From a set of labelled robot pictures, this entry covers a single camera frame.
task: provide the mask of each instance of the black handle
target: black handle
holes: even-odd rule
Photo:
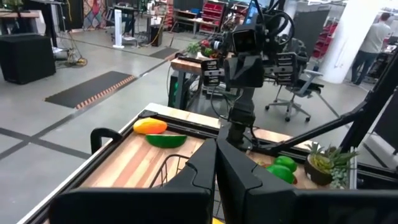
[[[109,128],[96,128],[90,134],[91,154],[102,146],[102,138],[111,138],[113,141],[122,139],[122,135]]]

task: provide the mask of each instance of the wire basket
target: wire basket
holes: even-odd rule
[[[166,157],[149,188],[163,187],[171,178],[175,177],[184,167],[189,157],[172,154]]]

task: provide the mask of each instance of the black floor mat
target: black floor mat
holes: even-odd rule
[[[130,83],[134,76],[110,71],[79,85],[47,97],[46,102],[80,109]]]
[[[171,47],[166,47],[163,50],[160,50],[156,53],[151,54],[150,57],[166,59],[168,56],[171,56],[171,55],[177,53],[178,51],[179,51],[179,49],[173,49]]]

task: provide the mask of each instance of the black speaker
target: black speaker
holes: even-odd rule
[[[49,37],[38,34],[0,36],[0,65],[5,81],[26,84],[55,73]]]
[[[163,29],[161,29],[159,26],[150,27],[150,42],[151,43],[153,42],[152,46],[158,47],[162,45],[162,37],[163,37]]]

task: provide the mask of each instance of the green fruit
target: green fruit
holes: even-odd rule
[[[290,171],[289,168],[286,166],[282,165],[271,165],[266,168],[271,174],[274,174],[275,176],[281,178],[282,180],[286,181],[289,184],[293,184],[294,182],[294,175],[293,172]]]
[[[294,172],[297,169],[297,164],[294,160],[287,156],[279,156],[274,160],[274,164],[286,166],[290,171]]]
[[[160,148],[180,147],[187,140],[186,135],[169,135],[169,134],[147,134],[145,136],[149,144]]]

